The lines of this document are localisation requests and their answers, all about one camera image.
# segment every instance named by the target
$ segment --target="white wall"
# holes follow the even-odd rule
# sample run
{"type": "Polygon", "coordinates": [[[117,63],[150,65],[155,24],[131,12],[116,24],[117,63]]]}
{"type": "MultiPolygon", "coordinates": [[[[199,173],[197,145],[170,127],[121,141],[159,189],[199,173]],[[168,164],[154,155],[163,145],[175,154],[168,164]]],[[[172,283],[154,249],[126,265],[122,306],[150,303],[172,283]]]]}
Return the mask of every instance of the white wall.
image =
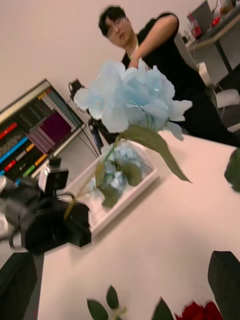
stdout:
{"type": "MultiPolygon", "coordinates": [[[[84,84],[122,52],[98,30],[104,7],[119,4],[138,31],[163,11],[186,15],[202,0],[0,0],[0,109],[43,78],[68,99],[68,82],[84,84]]],[[[213,7],[216,0],[209,0],[213,7]]]]}

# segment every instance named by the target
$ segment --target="computer monitor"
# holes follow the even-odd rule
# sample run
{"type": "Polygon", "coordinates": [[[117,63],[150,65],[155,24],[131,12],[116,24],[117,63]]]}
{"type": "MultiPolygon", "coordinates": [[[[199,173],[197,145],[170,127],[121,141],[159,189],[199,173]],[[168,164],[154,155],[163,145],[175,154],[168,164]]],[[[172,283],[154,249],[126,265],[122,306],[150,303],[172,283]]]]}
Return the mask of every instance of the computer monitor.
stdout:
{"type": "Polygon", "coordinates": [[[45,79],[0,112],[0,175],[36,177],[79,134],[83,121],[45,79]]]}

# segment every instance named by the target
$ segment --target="blue artificial flower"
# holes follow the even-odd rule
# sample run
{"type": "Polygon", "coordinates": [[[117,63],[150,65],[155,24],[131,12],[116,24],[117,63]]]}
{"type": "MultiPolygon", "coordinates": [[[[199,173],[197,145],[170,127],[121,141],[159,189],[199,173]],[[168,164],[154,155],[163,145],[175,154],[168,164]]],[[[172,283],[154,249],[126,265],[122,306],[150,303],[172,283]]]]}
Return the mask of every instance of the blue artificial flower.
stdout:
{"type": "Polygon", "coordinates": [[[101,119],[109,132],[119,133],[130,124],[155,131],[170,130],[182,140],[182,129],[169,121],[184,121],[184,112],[191,101],[173,100],[173,84],[156,66],[146,70],[139,62],[138,69],[125,67],[120,62],[105,63],[89,90],[80,89],[74,101],[91,116],[101,119]]]}

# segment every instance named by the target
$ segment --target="white table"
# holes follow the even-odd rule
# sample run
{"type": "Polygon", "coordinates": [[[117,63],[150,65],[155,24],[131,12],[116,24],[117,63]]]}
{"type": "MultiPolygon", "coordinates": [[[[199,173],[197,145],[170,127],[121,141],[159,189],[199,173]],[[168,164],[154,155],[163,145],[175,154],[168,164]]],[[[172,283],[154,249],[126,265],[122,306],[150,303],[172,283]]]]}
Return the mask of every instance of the white table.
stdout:
{"type": "Polygon", "coordinates": [[[110,284],[128,308],[127,320],[150,320],[160,296],[173,313],[191,300],[214,299],[207,278],[212,252],[230,250],[240,259],[240,194],[224,178],[233,148],[162,135],[192,184],[149,151],[160,181],[93,246],[66,245],[46,254],[38,320],[91,319],[86,299],[106,305],[110,284]]]}

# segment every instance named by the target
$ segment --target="black t-shirt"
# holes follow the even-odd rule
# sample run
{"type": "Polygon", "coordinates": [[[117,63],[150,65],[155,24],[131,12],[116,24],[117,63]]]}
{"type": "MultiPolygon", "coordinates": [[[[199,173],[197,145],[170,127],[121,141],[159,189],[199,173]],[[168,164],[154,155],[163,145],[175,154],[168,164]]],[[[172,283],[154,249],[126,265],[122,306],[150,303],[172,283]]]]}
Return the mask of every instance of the black t-shirt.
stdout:
{"type": "MultiPolygon", "coordinates": [[[[137,34],[138,44],[140,45],[144,41],[159,18],[169,15],[173,15],[173,13],[165,12],[160,14],[157,18],[151,19],[139,34],[137,34]]],[[[145,61],[150,68],[157,66],[158,70],[174,85],[174,99],[182,100],[190,98],[196,92],[203,92],[205,90],[205,84],[199,73],[188,66],[180,55],[174,42],[178,30],[179,26],[177,26],[175,33],[165,43],[144,57],[143,61],[145,61]]],[[[128,68],[130,59],[127,53],[124,55],[122,63],[128,68]]]]}

